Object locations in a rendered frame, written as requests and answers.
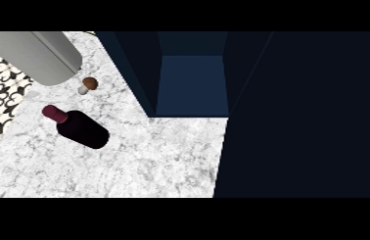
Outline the dark blue cabinet door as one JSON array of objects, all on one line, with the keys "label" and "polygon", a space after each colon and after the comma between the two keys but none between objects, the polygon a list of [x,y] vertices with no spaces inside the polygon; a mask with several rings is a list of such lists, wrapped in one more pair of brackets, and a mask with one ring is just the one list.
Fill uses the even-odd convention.
[{"label": "dark blue cabinet door", "polygon": [[228,122],[214,195],[370,197],[370,31],[270,37]]}]

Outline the brown mushroom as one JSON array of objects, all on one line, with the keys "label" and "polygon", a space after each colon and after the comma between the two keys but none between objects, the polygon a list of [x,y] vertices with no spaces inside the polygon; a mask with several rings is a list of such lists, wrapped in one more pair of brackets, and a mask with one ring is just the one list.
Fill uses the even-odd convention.
[{"label": "brown mushroom", "polygon": [[79,93],[86,95],[91,90],[97,90],[100,87],[100,82],[94,77],[86,77],[83,79],[83,85],[79,88]]}]

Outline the dark wine bottle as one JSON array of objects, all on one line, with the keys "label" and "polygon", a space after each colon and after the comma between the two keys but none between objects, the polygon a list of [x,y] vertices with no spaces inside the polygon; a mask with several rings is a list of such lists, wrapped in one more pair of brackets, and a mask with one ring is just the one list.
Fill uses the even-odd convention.
[{"label": "dark wine bottle", "polygon": [[64,137],[94,149],[107,146],[111,138],[110,131],[83,112],[64,112],[54,105],[48,105],[43,107],[42,113],[55,120],[57,130]]}]

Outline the dark blue cabinet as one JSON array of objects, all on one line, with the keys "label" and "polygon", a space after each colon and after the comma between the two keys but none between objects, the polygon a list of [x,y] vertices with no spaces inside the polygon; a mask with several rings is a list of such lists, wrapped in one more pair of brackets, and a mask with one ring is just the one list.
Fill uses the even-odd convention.
[{"label": "dark blue cabinet", "polygon": [[101,31],[100,39],[151,118],[228,118],[269,31]]}]

